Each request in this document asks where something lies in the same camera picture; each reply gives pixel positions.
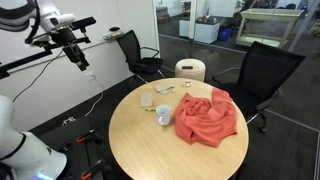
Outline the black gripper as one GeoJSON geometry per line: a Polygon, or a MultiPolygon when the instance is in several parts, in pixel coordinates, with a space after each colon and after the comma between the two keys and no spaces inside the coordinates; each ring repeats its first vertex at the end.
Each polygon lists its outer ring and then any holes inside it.
{"type": "Polygon", "coordinates": [[[69,60],[76,64],[81,71],[84,71],[89,66],[85,54],[78,46],[79,43],[89,43],[88,37],[77,38],[70,28],[62,28],[50,33],[51,39],[58,47],[61,47],[69,60]]]}

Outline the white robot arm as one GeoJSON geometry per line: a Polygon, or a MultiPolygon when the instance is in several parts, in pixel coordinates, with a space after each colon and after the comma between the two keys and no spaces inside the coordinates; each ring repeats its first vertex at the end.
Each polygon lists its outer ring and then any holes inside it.
{"type": "MultiPolygon", "coordinates": [[[[53,42],[41,53],[3,65],[2,77],[7,77],[12,68],[49,55],[56,47],[60,47],[81,70],[86,69],[89,63],[78,46],[80,40],[72,33],[76,23],[72,14],[61,13],[51,0],[1,0],[3,30],[23,31],[29,27],[30,19],[35,23],[25,42],[32,43],[39,29],[43,29],[53,42]]],[[[66,155],[53,150],[31,132],[16,131],[12,126],[13,117],[13,101],[0,96],[0,163],[9,168],[8,176],[12,180],[33,180],[40,175],[57,178],[66,166],[66,155]]]]}

